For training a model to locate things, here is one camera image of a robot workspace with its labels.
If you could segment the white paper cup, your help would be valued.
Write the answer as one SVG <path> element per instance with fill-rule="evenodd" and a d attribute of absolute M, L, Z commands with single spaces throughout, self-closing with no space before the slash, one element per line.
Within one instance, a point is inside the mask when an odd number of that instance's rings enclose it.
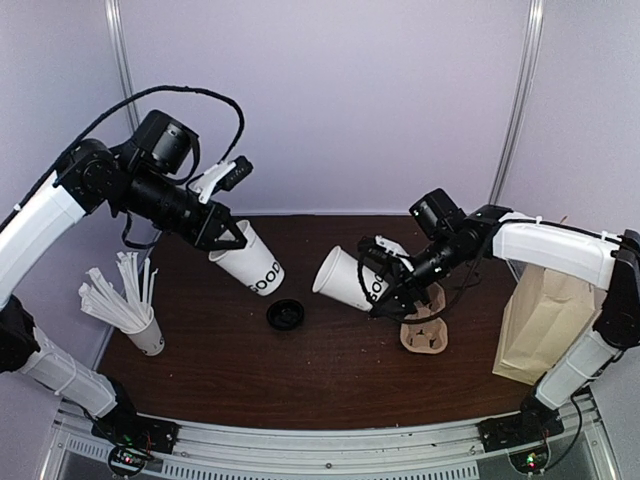
<path fill-rule="evenodd" d="M 336 245 L 321 264 L 312 284 L 312 292 L 369 312 L 389 289 L 389 284 L 366 266 L 362 267 L 362 279 L 370 300 L 359 282 L 357 260 Z"/>
<path fill-rule="evenodd" d="M 210 262 L 225 270 L 252 292 L 267 296 L 275 292 L 285 279 L 285 271 L 249 220 L 236 223 L 247 240 L 243 249 L 211 251 Z"/>

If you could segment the black plastic cup lid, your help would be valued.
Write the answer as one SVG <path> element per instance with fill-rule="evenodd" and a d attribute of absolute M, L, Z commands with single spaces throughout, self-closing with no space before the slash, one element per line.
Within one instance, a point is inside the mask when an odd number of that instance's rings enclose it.
<path fill-rule="evenodd" d="M 291 331 L 305 318 L 303 305 L 294 299 L 281 299 L 272 303 L 266 312 L 268 324 L 278 331 Z"/>

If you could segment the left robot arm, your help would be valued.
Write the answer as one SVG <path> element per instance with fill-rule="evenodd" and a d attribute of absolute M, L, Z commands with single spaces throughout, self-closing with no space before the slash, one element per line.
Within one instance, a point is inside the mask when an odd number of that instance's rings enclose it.
<path fill-rule="evenodd" d="M 78 404 L 123 444 L 144 433 L 124 387 L 50 342 L 13 292 L 61 235 L 103 203 L 114 215 L 143 217 L 202 251 L 244 248 L 247 239 L 229 208 L 212 196 L 232 190 L 252 164 L 243 156 L 223 158 L 196 180 L 179 179 L 188 156 L 200 157 L 197 134 L 153 110 L 121 145 L 96 139 L 73 145 L 1 230 L 2 371 L 28 375 Z"/>

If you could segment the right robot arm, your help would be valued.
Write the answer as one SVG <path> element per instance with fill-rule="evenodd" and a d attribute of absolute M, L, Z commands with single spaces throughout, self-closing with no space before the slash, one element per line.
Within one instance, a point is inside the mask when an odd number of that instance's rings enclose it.
<path fill-rule="evenodd" d="M 382 236 L 358 243 L 357 277 L 367 260 L 389 281 L 382 293 L 361 288 L 373 317 L 406 322 L 428 286 L 468 262 L 518 261 L 583 280 L 605 291 L 593 323 L 536 383 L 523 400 L 512 430 L 519 440 L 535 440 L 557 410 L 625 351 L 639 344 L 639 234 L 595 233 L 528 217 L 508 207 L 487 204 L 467 214 L 441 188 L 409 209 L 429 245 L 410 255 Z"/>

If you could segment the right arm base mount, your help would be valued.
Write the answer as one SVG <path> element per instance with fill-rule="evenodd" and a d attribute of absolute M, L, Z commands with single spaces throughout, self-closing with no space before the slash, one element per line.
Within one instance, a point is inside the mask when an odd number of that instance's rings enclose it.
<path fill-rule="evenodd" d="M 514 470 L 529 476 L 542 473 L 550 464 L 549 440 L 564 432 L 558 414 L 548 417 L 532 412 L 488 418 L 477 427 L 486 453 L 506 453 Z"/>

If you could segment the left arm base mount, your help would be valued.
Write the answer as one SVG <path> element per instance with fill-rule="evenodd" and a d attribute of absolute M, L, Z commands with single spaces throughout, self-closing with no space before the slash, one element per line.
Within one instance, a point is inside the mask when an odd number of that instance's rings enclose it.
<path fill-rule="evenodd" d="M 107 466 L 121 478 L 131 478 L 160 462 L 158 453 L 171 454 L 180 430 L 175 422 L 139 415 L 125 414 L 107 419 L 96 418 L 84 411 L 84 416 L 92 424 L 92 435 L 112 445 L 107 454 Z"/>

